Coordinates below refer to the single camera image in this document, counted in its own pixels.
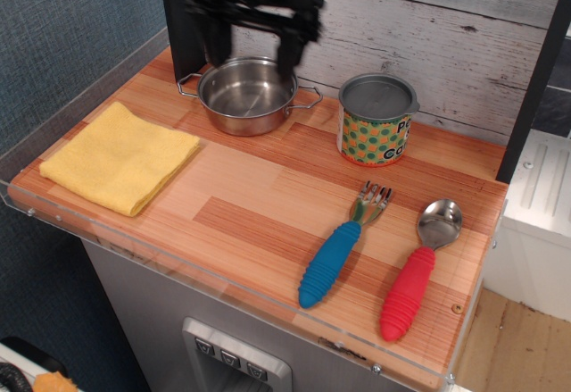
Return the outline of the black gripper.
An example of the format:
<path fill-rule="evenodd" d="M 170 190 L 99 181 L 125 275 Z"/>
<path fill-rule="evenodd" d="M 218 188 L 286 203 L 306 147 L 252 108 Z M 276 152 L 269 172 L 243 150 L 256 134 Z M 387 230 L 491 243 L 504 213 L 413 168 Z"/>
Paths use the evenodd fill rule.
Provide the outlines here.
<path fill-rule="evenodd" d="M 206 24 L 205 49 L 219 67 L 232 53 L 232 26 L 279 30 L 277 72 L 289 79 L 304 48 L 319 40 L 324 0 L 186 0 L 186 11 Z"/>

